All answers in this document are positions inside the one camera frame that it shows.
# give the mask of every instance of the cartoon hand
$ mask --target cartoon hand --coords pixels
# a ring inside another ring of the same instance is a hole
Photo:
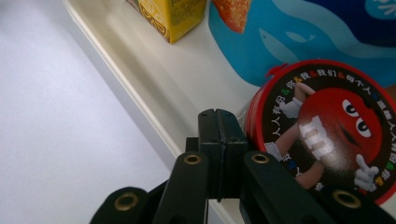
[[[283,114],[286,115],[289,119],[297,119],[298,113],[300,112],[301,105],[303,103],[293,97],[293,100],[285,104],[285,102],[281,102],[279,104],[279,108],[282,110]]]
[[[360,168],[355,174],[355,185],[361,189],[369,190],[373,185],[374,177],[378,174],[379,170],[376,166],[369,167],[361,154],[356,156],[356,162]]]

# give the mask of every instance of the yellow carton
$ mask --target yellow carton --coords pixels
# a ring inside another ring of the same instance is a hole
[[[206,0],[127,0],[171,44],[195,27]]]

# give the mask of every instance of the cartoon face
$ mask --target cartoon face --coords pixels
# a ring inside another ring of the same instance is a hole
[[[354,170],[357,154],[371,162],[381,147],[381,124],[374,110],[351,91],[315,92],[299,113],[299,135],[305,149],[336,170]]]

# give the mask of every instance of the red lid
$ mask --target red lid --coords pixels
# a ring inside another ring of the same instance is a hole
[[[363,72],[334,61],[282,65],[269,75],[247,112],[247,137],[256,147],[313,193],[343,185],[377,203],[389,199],[396,190],[390,96]]]

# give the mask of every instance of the white tray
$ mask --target white tray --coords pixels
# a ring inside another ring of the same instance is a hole
[[[200,112],[221,108],[239,114],[258,90],[228,64],[207,15],[170,45],[125,0],[64,4],[175,157],[184,151],[186,137],[197,136]],[[224,223],[243,223],[235,200],[211,205]],[[383,208],[396,217],[395,197]]]

